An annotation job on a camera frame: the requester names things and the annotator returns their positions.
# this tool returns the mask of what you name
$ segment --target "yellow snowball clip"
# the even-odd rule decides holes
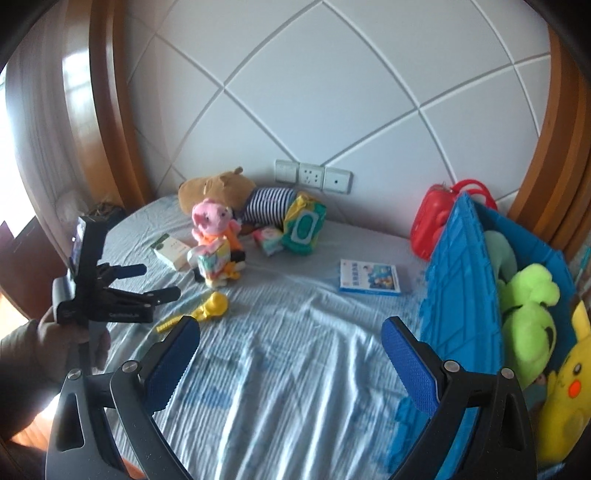
[[[228,297],[218,291],[213,292],[209,298],[197,307],[193,313],[190,314],[198,322],[209,320],[214,317],[221,317],[228,309]],[[175,315],[174,317],[165,320],[156,325],[158,333],[164,333],[173,328],[181,321],[184,315]]]

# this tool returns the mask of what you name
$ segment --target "bed sheet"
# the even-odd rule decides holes
[[[134,213],[108,235],[103,260],[144,263],[147,275],[113,286],[148,291],[177,285],[179,301],[155,322],[191,312],[207,294],[190,271],[174,272],[149,245],[167,232],[194,244],[176,197]],[[384,479],[391,468],[395,413],[407,396],[380,341],[384,319],[398,315],[420,333],[426,264],[407,240],[327,222],[314,253],[266,258],[243,240],[247,267],[222,291],[230,307],[202,323],[199,348],[167,408],[154,415],[196,479]],[[400,297],[338,290],[341,258],[398,268]],[[159,337],[153,325],[109,325],[107,370],[141,358]],[[113,435],[135,460],[114,411]]]

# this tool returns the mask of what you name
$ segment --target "yellow plastic toy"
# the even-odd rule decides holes
[[[538,467],[562,462],[591,419],[591,324],[580,301],[571,320],[577,343],[548,376],[546,402],[536,430]]]
[[[224,313],[226,313],[227,309],[228,297],[226,297],[221,292],[215,291],[204,303],[197,307],[190,316],[198,322],[202,322],[204,320],[210,320],[214,317],[221,317]],[[183,317],[184,315],[175,315],[174,317],[169,318],[159,325],[156,325],[156,331],[158,333],[167,332],[178,322],[180,322],[181,318]]]

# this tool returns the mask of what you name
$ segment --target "blue and white book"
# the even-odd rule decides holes
[[[369,295],[401,294],[398,273],[394,265],[357,260],[340,261],[339,290]]]

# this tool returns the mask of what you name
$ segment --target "red backpack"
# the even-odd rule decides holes
[[[491,193],[483,183],[477,180],[462,180],[452,187],[433,185],[427,191],[410,231],[410,245],[416,256],[426,261],[431,259],[431,254],[445,228],[453,204],[461,194],[462,189],[468,185],[478,186],[478,188],[466,190],[469,195],[484,196],[485,205],[488,208],[497,210],[496,202]]]

